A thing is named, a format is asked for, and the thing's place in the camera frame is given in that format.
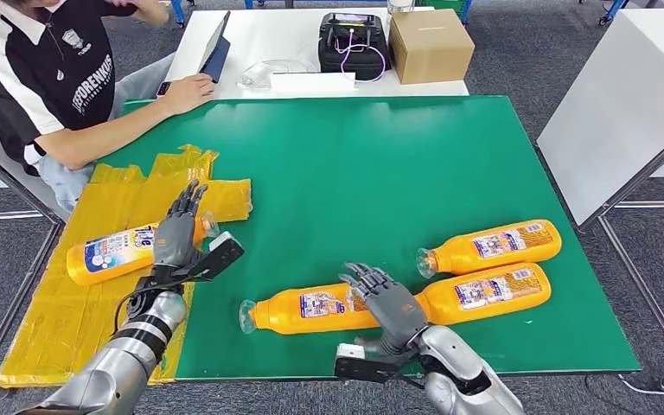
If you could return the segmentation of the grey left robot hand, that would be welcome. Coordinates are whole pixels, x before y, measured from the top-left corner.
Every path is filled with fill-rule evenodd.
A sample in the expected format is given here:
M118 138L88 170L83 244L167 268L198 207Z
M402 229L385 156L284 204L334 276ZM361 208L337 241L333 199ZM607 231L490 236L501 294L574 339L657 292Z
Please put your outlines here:
M171 203L156 227L153 244L155 267L181 268L193 256L196 215L208 186L193 180Z

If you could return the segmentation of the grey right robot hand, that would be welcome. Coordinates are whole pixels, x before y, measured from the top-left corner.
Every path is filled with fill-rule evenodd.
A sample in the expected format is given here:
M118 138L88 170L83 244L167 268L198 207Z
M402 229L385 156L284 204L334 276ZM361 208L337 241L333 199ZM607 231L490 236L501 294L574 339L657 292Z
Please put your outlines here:
M425 313L413 294L379 267L346 262L349 274L339 279L347 283L367 306L380 325L378 339L357 337L354 343L366 354L381 359L400 359L410 353L412 339L428 326Z

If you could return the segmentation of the person's right hand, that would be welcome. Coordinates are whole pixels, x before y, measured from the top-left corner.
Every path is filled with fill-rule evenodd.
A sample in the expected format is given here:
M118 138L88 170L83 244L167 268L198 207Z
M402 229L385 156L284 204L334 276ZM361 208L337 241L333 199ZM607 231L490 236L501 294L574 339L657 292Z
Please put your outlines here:
M167 117L189 112L210 101L214 96L215 83L204 73L198 73L173 81L165 94L157 100Z

